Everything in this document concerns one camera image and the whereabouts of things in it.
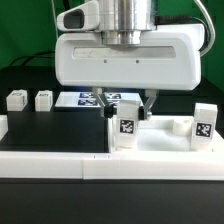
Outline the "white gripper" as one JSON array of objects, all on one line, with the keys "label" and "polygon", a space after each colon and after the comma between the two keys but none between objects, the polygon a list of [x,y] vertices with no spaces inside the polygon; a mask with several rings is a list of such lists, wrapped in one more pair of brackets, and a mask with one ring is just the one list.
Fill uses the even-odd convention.
[{"label": "white gripper", "polygon": [[67,33],[56,43],[56,77],[63,86],[93,87],[104,118],[113,117],[113,105],[101,87],[147,89],[138,119],[148,120],[157,90],[192,90],[200,83],[203,42],[201,24],[162,25],[142,33],[135,46],[104,45],[99,33]]}]

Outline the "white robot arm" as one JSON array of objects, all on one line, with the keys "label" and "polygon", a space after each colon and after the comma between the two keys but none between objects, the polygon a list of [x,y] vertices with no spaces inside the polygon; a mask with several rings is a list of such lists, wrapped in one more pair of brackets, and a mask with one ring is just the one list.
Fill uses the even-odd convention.
[{"label": "white robot arm", "polygon": [[88,0],[57,17],[63,32],[55,49],[63,86],[93,89],[101,115],[113,116],[105,88],[143,89],[145,120],[160,90],[192,90],[201,81],[201,24],[155,21],[156,0]]}]

